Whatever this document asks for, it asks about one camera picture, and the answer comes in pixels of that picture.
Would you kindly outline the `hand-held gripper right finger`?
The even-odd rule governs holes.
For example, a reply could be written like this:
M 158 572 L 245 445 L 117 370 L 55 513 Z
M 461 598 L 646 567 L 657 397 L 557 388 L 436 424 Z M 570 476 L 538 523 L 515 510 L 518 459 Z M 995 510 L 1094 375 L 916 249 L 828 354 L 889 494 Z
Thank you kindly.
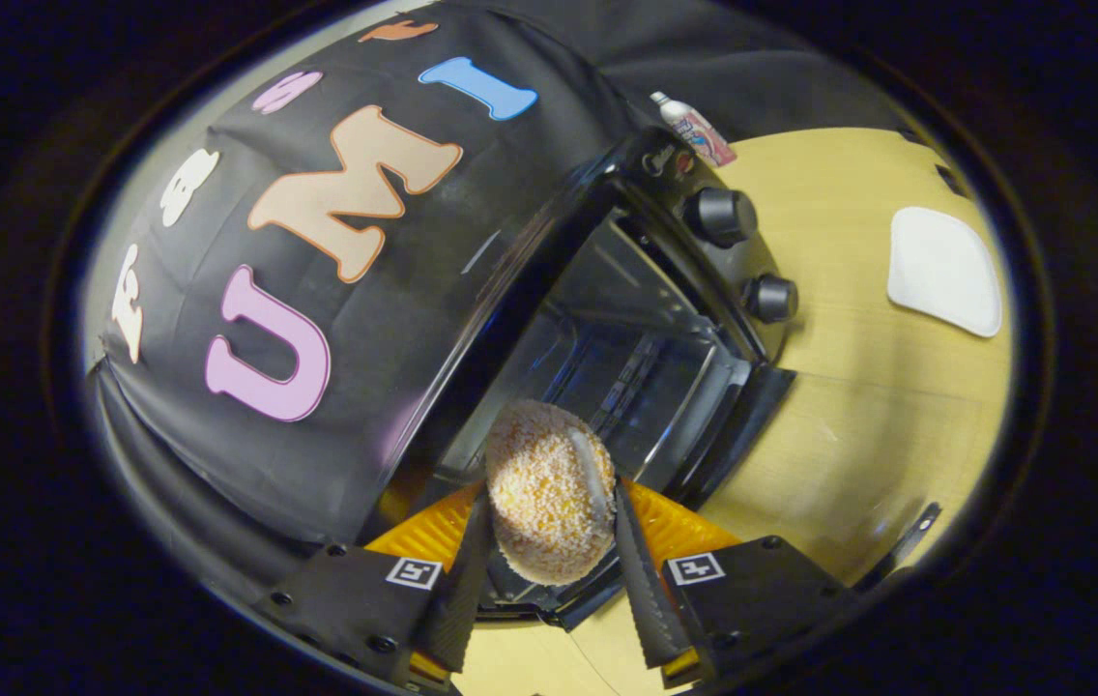
M 615 541 L 648 667 L 668 688 L 713 684 L 791 656 L 858 603 L 778 535 L 739 540 L 627 478 Z

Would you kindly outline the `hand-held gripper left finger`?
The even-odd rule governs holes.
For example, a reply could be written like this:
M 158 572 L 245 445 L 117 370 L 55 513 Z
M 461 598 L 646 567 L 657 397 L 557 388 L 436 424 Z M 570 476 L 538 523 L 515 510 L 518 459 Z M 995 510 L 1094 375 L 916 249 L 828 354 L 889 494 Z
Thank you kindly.
M 478 481 L 365 547 L 325 546 L 256 609 L 370 678 L 447 693 L 464 666 L 492 550 L 488 489 Z

